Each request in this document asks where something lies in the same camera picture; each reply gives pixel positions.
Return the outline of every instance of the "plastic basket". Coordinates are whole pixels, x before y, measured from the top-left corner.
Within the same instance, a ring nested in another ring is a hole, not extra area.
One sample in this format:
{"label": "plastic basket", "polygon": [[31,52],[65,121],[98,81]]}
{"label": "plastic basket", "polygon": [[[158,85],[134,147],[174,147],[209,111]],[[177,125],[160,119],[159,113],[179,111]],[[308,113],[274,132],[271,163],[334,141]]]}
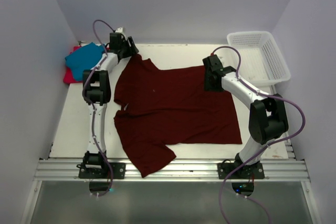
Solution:
{"label": "plastic basket", "polygon": [[[267,31],[245,31],[227,35],[228,44],[241,58],[239,74],[255,86],[270,86],[290,79],[287,64],[273,36]],[[236,65],[238,57],[233,56]]]}

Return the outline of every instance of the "dark red t-shirt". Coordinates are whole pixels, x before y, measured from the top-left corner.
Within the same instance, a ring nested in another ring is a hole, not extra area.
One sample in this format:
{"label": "dark red t-shirt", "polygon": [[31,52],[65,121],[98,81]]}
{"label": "dark red t-shirt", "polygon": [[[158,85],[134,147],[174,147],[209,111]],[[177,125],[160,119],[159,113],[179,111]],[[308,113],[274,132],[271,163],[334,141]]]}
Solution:
{"label": "dark red t-shirt", "polygon": [[136,55],[115,88],[115,126],[142,177],[176,158],[166,145],[241,144],[232,96],[204,91],[204,66],[159,70]]}

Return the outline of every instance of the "white work surface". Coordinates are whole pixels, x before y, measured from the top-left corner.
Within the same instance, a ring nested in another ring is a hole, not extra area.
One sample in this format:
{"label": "white work surface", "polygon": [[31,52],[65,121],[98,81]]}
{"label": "white work surface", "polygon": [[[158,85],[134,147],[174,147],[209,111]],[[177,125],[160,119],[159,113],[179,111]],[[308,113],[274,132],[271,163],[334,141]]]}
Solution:
{"label": "white work surface", "polygon": [[[220,45],[156,45],[137,44],[143,59],[150,58],[159,69],[176,69],[203,65],[202,59]],[[233,66],[230,49],[221,49],[216,52],[224,67]],[[128,59],[123,59],[110,73],[112,98],[108,103],[105,119],[105,142],[108,158],[127,158],[120,138],[114,126],[115,113],[120,106],[113,102],[114,89]],[[261,88],[270,93],[270,88]],[[87,150],[89,139],[89,110],[81,96],[82,84],[71,84],[64,104],[54,144],[51,148],[52,158],[83,158]],[[177,158],[234,158],[244,147],[249,138],[248,120],[249,110],[233,96],[239,121],[242,145],[237,144],[176,144],[169,145]],[[278,143],[267,149],[262,158],[288,158],[285,144]]]}

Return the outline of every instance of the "gray wall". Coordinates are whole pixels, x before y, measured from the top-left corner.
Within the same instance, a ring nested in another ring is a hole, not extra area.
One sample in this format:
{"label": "gray wall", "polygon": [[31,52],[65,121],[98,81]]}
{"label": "gray wall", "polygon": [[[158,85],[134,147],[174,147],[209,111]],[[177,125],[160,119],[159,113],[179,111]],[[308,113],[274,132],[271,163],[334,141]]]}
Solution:
{"label": "gray wall", "polygon": [[102,18],[136,42],[220,43],[233,31],[272,31],[290,0],[57,1],[78,40],[95,40],[90,24]]}
{"label": "gray wall", "polygon": [[[336,0],[291,0],[273,35],[291,70],[292,79],[278,91],[297,101],[307,126],[293,141],[295,153],[307,162],[323,223],[336,213]],[[301,118],[288,108],[291,132]]]}
{"label": "gray wall", "polygon": [[0,0],[0,222],[19,223],[67,92],[76,40],[56,0]]}

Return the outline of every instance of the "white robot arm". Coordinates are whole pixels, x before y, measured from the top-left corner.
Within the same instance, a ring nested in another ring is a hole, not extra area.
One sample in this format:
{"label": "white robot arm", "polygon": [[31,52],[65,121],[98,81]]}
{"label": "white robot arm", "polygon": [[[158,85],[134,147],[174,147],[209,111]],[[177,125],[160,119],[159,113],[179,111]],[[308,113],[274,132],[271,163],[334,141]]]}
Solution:
{"label": "white robot arm", "polygon": [[[256,153],[260,152],[265,145],[270,144],[279,138],[284,132],[288,131],[288,121],[285,105],[283,101],[272,98],[265,98],[260,94],[268,94],[260,91],[258,88],[241,78],[252,89],[259,93],[254,93],[248,89],[236,77],[236,70],[233,67],[224,68],[216,55],[211,55],[203,59],[205,66],[204,88],[206,91],[228,91],[238,98],[248,109],[249,132],[251,134],[244,148],[237,153],[234,163],[225,163],[218,165],[218,171],[225,174],[231,172],[234,168],[244,163]],[[255,170],[263,170],[260,164],[260,157],[263,153],[250,160],[243,169],[236,174],[236,178],[249,178]]]}
{"label": "white robot arm", "polygon": [[101,60],[91,70],[83,72],[83,96],[88,102],[90,126],[89,144],[80,165],[79,178],[106,178],[109,172],[104,139],[105,113],[111,100],[109,73],[123,58],[131,57],[139,51],[132,37],[126,37],[122,28],[110,33],[107,54],[102,52]]}

